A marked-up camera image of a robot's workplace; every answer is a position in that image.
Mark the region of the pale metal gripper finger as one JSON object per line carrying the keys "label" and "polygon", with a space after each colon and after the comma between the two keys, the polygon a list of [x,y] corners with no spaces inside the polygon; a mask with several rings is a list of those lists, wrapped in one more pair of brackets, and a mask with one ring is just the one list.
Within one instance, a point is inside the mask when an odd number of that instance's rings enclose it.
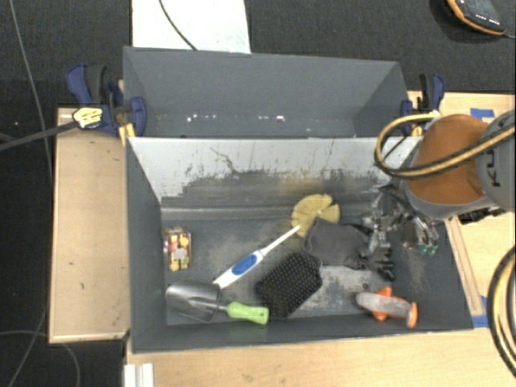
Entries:
{"label": "pale metal gripper finger", "polygon": [[372,211],[362,217],[362,226],[371,231],[387,231],[387,216],[378,211]]}
{"label": "pale metal gripper finger", "polygon": [[393,269],[391,254],[392,248],[386,234],[374,231],[368,237],[365,249],[360,252],[360,261],[368,269]]}

